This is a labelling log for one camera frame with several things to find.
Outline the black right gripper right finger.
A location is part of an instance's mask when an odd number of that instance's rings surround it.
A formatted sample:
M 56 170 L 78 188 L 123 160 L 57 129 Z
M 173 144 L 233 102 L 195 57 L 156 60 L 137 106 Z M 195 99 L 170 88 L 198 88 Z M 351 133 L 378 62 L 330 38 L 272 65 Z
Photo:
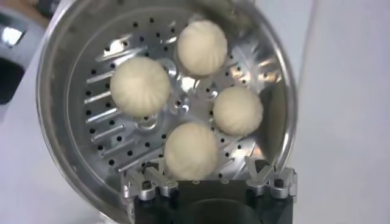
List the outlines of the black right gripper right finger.
M 275 167 L 265 160 L 249 156 L 244 157 L 244 162 L 250 175 L 246 184 L 256 197 L 270 194 L 275 199 L 292 197 L 297 200 L 298 175 L 294 169 L 286 167 L 277 172 Z

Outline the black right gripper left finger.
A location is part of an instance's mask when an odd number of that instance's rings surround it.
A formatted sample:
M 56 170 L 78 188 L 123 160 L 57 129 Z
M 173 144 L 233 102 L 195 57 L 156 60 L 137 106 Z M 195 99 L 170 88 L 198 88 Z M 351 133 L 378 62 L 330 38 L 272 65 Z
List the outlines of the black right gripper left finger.
M 168 178 L 165 173 L 164 158 L 157 160 L 157 165 L 145 165 L 140 171 L 125 170 L 121 175 L 121 196 L 130 201 L 137 197 L 141 201 L 151 201 L 157 194 L 171 197 L 178 191 L 179 183 Z

